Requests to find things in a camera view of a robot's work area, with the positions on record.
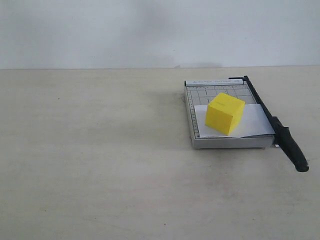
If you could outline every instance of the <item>yellow cube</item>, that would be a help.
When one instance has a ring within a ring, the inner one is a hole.
[[[229,135],[240,123],[245,101],[225,93],[219,93],[208,105],[205,125]]]

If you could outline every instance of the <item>black handle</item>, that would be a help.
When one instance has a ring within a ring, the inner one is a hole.
[[[298,144],[291,136],[289,128],[285,126],[279,126],[276,131],[275,138],[280,148],[294,164],[295,169],[298,172],[307,172],[309,170],[307,159]]]

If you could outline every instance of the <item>sheet of paper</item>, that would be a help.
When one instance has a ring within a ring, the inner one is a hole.
[[[241,122],[229,136],[205,125],[207,107],[207,105],[194,106],[200,138],[243,138],[275,133],[260,104],[246,104],[244,106]]]

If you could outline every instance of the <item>yellow block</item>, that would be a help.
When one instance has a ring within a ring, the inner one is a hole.
[[[225,93],[219,93],[208,105],[205,125],[229,135],[240,123],[245,101]]]

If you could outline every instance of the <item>paper cutter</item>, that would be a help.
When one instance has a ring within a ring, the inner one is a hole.
[[[194,106],[208,105],[219,93],[225,93],[245,101],[260,104],[275,134],[232,137],[200,137]],[[309,166],[288,127],[282,126],[262,102],[248,76],[230,77],[224,80],[191,80],[184,82],[184,98],[190,129],[191,144],[195,149],[269,148],[279,145],[299,172],[307,172]]]

